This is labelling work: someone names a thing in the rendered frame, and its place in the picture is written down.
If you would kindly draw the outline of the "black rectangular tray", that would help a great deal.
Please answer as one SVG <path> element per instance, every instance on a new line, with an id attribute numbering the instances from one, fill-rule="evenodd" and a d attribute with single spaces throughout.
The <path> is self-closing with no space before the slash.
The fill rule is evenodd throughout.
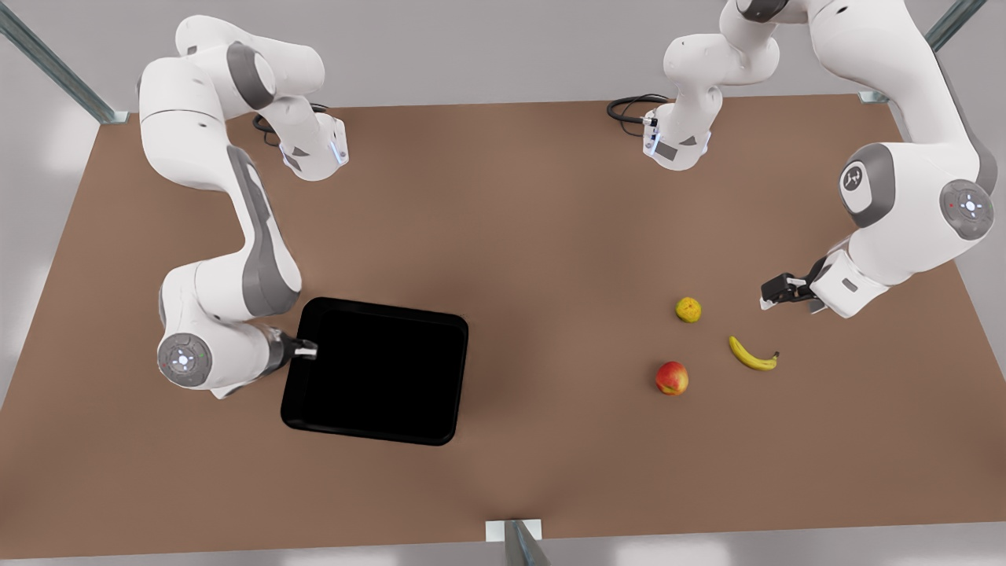
<path id="1" fill-rule="evenodd" d="M 426 447 L 455 436 L 468 350 L 461 316 L 316 297 L 297 336 L 317 352 L 288 364 L 288 427 Z"/>

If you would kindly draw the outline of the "yellow banana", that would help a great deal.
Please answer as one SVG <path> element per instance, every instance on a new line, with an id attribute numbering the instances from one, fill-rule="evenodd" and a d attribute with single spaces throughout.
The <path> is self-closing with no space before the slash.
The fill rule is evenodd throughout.
<path id="1" fill-rule="evenodd" d="M 762 372 L 775 369 L 777 359 L 780 357 L 779 351 L 773 352 L 772 357 L 769 358 L 754 357 L 735 336 L 729 337 L 729 348 L 737 361 L 743 363 L 747 368 L 761 370 Z"/>

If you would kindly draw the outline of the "red yellow apple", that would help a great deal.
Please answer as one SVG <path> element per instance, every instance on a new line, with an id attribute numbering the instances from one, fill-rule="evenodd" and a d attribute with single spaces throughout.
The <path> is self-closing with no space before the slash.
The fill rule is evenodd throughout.
<path id="1" fill-rule="evenodd" d="M 665 362 L 657 370 L 655 384 L 664 395 L 680 395 L 689 385 L 687 369 L 680 362 Z"/>

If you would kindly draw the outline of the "silver frame post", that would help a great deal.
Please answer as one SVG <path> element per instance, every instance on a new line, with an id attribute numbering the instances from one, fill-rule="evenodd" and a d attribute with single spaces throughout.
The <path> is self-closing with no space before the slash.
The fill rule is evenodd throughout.
<path id="1" fill-rule="evenodd" d="M 78 75 L 42 39 L 0 0 L 0 35 L 6 37 L 55 85 L 72 98 L 98 124 L 125 124 L 129 112 L 116 111 L 87 86 Z"/>
<path id="2" fill-rule="evenodd" d="M 953 0 L 953 4 L 930 29 L 924 33 L 924 39 L 933 50 L 934 56 L 962 29 L 967 22 L 980 11 L 988 0 Z M 865 105 L 890 104 L 892 100 L 879 90 L 860 90 L 858 99 Z"/>
<path id="3" fill-rule="evenodd" d="M 488 520 L 485 538 L 504 544 L 505 566 L 553 566 L 542 548 L 540 519 Z"/>

